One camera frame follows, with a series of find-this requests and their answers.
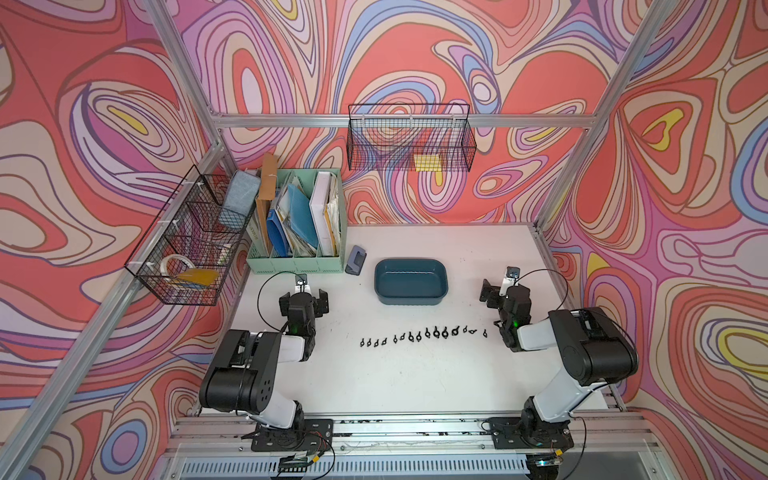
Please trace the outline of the dark teal storage box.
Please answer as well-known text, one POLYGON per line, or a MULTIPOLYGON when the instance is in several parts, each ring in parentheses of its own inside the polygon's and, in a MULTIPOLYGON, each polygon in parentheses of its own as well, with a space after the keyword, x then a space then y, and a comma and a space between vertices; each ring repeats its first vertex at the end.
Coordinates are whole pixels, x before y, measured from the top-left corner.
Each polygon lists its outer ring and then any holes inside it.
POLYGON ((436 306, 449 291, 445 266, 427 258, 388 258, 377 263, 374 290, 390 306, 436 306))

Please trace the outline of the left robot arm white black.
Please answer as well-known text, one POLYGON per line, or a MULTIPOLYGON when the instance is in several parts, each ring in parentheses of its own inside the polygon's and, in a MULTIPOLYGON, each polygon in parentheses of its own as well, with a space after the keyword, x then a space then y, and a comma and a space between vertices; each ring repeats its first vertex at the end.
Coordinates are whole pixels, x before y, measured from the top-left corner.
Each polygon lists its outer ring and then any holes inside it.
POLYGON ((258 423, 282 430, 304 426, 303 407, 278 392, 281 363, 309 360, 316 344, 316 320, 329 312, 328 294, 307 291, 279 298, 283 331, 253 333, 228 330, 211 361, 199 390, 203 408, 245 413, 258 423))

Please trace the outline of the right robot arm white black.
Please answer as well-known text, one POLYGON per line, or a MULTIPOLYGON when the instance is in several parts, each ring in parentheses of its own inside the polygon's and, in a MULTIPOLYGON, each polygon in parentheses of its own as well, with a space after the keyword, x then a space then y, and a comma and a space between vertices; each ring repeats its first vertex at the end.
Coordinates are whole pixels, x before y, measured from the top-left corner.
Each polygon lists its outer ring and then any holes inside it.
POLYGON ((594 391, 618 383, 639 368, 637 349, 599 307, 551 310, 533 323, 530 289, 510 279, 500 286, 484 280, 479 300, 498 313, 494 322, 513 352, 555 349, 562 367, 546 387, 529 397, 516 424, 531 447, 572 445, 571 413, 594 391))

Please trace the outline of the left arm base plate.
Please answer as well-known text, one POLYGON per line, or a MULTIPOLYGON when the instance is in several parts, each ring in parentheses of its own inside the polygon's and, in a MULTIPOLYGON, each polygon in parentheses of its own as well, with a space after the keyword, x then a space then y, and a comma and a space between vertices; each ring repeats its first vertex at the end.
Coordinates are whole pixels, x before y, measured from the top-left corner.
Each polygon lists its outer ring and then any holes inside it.
POLYGON ((277 429, 258 424, 243 439, 251 441, 253 452, 309 452, 317 453, 332 445, 334 421, 310 419, 289 429, 277 429))

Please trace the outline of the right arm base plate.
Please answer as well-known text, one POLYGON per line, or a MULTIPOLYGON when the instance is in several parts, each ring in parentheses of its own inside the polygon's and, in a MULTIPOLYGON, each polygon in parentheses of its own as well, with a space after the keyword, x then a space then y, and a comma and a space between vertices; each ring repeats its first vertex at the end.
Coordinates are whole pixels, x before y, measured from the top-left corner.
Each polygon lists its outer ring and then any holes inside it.
POLYGON ((491 417, 483 422, 496 450, 562 450, 574 447, 569 423, 523 420, 521 417, 491 417))

